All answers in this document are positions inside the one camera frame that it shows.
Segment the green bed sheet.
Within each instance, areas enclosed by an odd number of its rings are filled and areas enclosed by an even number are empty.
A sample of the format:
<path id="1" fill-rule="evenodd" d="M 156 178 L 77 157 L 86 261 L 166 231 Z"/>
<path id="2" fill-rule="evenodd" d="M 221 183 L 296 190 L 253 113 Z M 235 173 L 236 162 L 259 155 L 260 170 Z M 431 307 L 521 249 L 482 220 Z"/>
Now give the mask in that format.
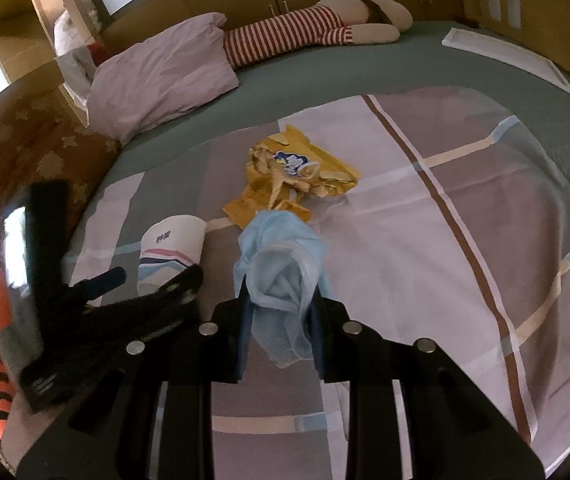
<path id="1" fill-rule="evenodd" d="M 570 181 L 570 94 L 481 55 L 442 44 L 451 22 L 421 22 L 394 44 L 303 49 L 242 70 L 237 89 L 139 134 L 102 181 L 154 168 L 222 134 L 355 94 L 432 86 L 477 90 L 511 110 Z"/>

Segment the yellow snack bag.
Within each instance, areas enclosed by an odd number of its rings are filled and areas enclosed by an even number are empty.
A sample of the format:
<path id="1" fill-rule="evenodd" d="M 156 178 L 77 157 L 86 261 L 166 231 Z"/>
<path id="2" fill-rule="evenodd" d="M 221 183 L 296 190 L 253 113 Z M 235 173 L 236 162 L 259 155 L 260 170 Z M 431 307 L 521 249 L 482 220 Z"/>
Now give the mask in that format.
<path id="1" fill-rule="evenodd" d="M 266 210 L 289 211 L 308 222 L 312 212 L 302 205 L 306 198 L 347 193 L 358 185 L 360 174 L 286 125 L 250 148 L 246 178 L 242 194 L 223 207 L 230 222 L 241 229 Z"/>

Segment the plaid pink grey blanket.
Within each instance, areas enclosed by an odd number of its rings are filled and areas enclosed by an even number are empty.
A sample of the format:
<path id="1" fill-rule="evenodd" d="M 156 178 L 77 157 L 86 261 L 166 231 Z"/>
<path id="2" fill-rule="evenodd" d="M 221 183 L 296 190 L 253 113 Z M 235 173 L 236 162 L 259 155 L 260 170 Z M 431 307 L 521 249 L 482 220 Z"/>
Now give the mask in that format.
<path id="1" fill-rule="evenodd" d="M 114 182 L 76 233 L 70 278 L 122 266 L 110 300 L 135 296 L 146 231 L 193 214 L 208 225 L 201 304 L 233 296 L 239 230 L 223 208 L 245 186 L 253 144 L 289 126 L 361 176 L 308 203 L 332 296 L 388 339 L 437 341 L 557 469 L 570 454 L 570 182 L 477 91 L 350 96 Z"/>

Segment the striped plush doll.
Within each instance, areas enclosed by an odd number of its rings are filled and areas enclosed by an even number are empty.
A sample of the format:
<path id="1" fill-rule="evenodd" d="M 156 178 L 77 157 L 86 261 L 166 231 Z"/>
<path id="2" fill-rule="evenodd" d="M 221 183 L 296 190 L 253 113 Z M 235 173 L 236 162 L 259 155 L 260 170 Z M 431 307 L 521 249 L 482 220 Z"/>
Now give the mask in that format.
<path id="1" fill-rule="evenodd" d="M 225 34 L 224 49 L 235 69 L 306 47 L 392 44 L 414 23 L 394 0 L 320 0 Z"/>

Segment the red floral brocade cushion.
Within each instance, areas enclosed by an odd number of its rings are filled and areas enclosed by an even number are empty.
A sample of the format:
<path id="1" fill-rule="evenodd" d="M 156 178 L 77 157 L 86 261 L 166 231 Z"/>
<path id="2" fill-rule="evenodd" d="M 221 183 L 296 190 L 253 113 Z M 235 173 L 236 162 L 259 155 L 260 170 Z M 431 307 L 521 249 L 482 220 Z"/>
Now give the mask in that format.
<path id="1" fill-rule="evenodd" d="M 69 182 L 67 234 L 71 236 L 120 151 L 119 141 L 85 128 L 56 92 L 23 96 L 2 110 L 0 253 L 4 218 L 34 182 Z"/>

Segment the white flat board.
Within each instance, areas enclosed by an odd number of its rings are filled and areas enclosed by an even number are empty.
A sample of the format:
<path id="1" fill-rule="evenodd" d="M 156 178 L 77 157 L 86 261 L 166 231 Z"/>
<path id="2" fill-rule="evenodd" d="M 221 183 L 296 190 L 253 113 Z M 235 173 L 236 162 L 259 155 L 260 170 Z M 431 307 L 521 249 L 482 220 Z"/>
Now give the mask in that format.
<path id="1" fill-rule="evenodd" d="M 538 77 L 570 94 L 570 82 L 560 69 L 543 55 L 511 42 L 452 27 L 441 41 L 443 47 L 460 50 L 504 63 Z"/>

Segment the pink bed pillow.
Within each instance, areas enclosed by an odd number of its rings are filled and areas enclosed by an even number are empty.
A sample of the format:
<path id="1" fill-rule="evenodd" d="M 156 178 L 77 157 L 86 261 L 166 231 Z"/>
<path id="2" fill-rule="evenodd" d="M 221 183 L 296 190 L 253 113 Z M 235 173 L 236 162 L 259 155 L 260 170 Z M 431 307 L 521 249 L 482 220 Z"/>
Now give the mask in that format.
<path id="1" fill-rule="evenodd" d="M 238 87 L 219 12 L 173 25 L 103 62 L 87 99 L 90 128 L 125 145 Z"/>

